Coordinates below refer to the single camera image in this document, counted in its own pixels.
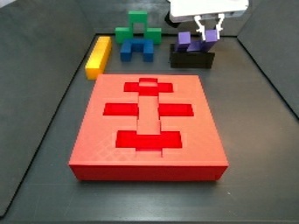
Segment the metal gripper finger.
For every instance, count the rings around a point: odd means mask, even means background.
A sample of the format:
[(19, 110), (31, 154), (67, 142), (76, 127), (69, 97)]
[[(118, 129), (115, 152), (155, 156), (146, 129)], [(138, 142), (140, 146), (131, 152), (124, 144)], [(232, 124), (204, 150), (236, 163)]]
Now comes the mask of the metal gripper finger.
[(202, 16), (200, 15), (194, 16), (194, 21), (195, 21), (195, 23), (198, 25), (196, 32), (200, 34), (202, 40), (206, 41), (206, 27), (202, 24)]
[(222, 27), (223, 21), (224, 21), (224, 13), (220, 13), (220, 14), (218, 15), (218, 23), (216, 23), (216, 25), (215, 25), (215, 30), (216, 30), (218, 39), (220, 39), (220, 32), (222, 32), (222, 30), (223, 30), (223, 27)]

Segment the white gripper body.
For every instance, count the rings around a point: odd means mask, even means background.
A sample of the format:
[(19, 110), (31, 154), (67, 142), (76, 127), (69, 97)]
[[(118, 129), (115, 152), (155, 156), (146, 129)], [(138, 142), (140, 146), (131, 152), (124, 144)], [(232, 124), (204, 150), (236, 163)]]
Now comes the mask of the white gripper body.
[(248, 8), (248, 0), (168, 0), (170, 19), (175, 23), (188, 22), (195, 16), (202, 20), (223, 14), (226, 18), (240, 17)]

